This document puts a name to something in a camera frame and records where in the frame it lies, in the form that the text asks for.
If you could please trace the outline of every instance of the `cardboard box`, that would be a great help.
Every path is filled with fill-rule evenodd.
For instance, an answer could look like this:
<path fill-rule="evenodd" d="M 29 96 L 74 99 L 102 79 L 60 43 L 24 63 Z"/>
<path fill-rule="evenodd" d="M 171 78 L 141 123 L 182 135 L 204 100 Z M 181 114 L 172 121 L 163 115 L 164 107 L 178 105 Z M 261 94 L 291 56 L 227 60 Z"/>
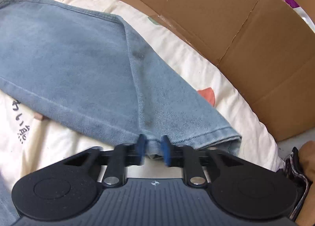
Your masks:
<path fill-rule="evenodd" d="M 276 141 L 315 126 L 315 34 L 283 0 L 122 1 L 216 65 Z"/>

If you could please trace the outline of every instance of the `red leaf print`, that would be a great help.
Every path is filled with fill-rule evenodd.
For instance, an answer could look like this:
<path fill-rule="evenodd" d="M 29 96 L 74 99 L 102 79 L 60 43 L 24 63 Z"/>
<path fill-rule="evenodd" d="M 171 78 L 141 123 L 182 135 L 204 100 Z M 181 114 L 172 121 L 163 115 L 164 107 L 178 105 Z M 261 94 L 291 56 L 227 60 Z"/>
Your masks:
<path fill-rule="evenodd" d="M 197 91 L 202 97 L 204 97 L 212 106 L 215 105 L 215 93 L 211 87 Z"/>

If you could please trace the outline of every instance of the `wrinkled fabric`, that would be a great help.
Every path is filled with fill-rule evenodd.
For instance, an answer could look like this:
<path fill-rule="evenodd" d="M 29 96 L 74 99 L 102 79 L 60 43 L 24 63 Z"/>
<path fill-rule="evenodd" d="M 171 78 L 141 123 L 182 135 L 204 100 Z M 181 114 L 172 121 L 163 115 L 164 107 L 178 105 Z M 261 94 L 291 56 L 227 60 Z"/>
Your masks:
<path fill-rule="evenodd" d="M 11 194 L 7 190 L 0 174 L 0 226 L 10 226 L 19 219 Z"/>
<path fill-rule="evenodd" d="M 52 0 L 0 0 L 0 89 L 111 145 L 160 138 L 195 149 L 240 135 L 121 17 Z"/>

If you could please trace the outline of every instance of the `white bedsheet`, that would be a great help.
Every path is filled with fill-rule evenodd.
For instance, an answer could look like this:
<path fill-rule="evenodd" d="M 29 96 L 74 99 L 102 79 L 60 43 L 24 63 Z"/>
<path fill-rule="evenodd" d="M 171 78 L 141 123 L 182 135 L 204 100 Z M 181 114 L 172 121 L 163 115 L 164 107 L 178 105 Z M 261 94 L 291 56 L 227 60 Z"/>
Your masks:
<path fill-rule="evenodd" d="M 145 14 L 119 0 L 56 1 L 123 17 L 194 89 L 212 88 L 215 108 L 243 137 L 240 158 L 270 170 L 277 170 L 281 166 L 273 137 L 239 92 L 214 65 L 172 32 L 155 25 Z M 113 148 L 52 120 L 38 121 L 33 118 L 34 112 L 22 104 L 18 104 L 18 110 L 13 110 L 16 109 L 13 102 L 12 97 L 0 91 L 0 170 L 10 188 L 25 174 L 89 147 L 102 146 L 104 150 Z M 20 130 L 27 130 L 26 126 L 29 126 L 29 130 L 23 133 L 26 138 L 23 140 Z M 178 168 L 166 168 L 161 161 L 146 158 L 144 166 L 129 168 L 128 177 L 181 177 L 181 171 Z"/>

